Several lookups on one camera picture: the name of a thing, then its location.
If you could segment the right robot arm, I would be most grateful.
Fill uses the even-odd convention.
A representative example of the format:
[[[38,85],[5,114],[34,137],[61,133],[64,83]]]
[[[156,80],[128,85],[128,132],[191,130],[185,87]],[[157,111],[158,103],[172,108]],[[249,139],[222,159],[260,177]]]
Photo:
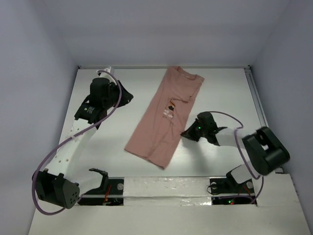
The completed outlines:
[[[250,133],[240,122],[238,128],[219,127],[211,112],[199,113],[181,136],[198,142],[205,138],[216,146],[236,147],[249,173],[266,176],[290,160],[288,150],[272,130],[263,126]]]

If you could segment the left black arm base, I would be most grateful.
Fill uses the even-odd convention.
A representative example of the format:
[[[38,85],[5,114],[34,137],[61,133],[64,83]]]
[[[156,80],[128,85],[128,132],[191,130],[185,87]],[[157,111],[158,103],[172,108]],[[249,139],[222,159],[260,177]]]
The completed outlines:
[[[77,201],[80,206],[123,206],[124,178],[110,178],[108,173],[97,168],[89,169],[101,175],[101,183],[97,188],[84,193]]]

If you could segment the pink printed t shirt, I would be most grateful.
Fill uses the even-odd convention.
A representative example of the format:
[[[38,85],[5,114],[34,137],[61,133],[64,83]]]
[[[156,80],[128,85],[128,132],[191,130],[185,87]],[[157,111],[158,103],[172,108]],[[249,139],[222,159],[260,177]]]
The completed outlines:
[[[200,75],[190,74],[179,66],[169,67],[125,151],[165,169],[203,82]]]

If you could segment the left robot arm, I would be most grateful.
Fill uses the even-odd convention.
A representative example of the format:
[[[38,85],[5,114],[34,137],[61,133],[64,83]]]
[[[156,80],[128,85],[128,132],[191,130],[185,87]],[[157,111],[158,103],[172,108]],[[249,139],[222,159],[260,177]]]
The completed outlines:
[[[108,173],[92,167],[91,176],[75,179],[79,158],[101,123],[133,99],[117,79],[97,77],[90,84],[89,95],[74,115],[68,137],[40,163],[32,176],[32,196],[37,207],[42,200],[64,209],[72,208],[84,194],[106,193]]]

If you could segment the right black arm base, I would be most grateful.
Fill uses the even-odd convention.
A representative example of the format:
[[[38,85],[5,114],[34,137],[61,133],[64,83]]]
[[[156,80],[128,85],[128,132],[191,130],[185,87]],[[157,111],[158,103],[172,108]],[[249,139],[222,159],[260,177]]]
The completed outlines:
[[[224,177],[211,178],[206,191],[213,205],[256,205],[252,176],[244,164],[230,170]]]

